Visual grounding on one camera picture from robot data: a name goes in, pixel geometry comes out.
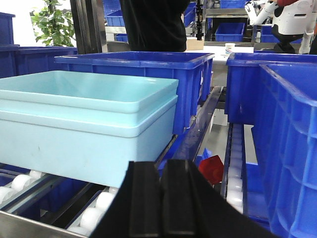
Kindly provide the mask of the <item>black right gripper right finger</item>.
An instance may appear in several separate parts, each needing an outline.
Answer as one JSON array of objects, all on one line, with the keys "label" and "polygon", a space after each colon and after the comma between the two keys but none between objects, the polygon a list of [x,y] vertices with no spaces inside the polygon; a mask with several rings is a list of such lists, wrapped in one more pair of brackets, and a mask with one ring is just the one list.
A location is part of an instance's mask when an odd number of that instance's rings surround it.
[{"label": "black right gripper right finger", "polygon": [[168,160],[161,185],[165,238],[273,238],[213,189],[188,160]]}]

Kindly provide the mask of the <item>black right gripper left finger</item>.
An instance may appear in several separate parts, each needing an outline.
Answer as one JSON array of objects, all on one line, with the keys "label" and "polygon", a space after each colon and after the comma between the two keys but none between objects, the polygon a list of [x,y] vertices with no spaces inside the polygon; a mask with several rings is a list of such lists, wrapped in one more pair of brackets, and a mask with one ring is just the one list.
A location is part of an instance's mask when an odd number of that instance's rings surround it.
[{"label": "black right gripper left finger", "polygon": [[121,187],[90,237],[160,237],[159,174],[153,162],[129,162]]}]

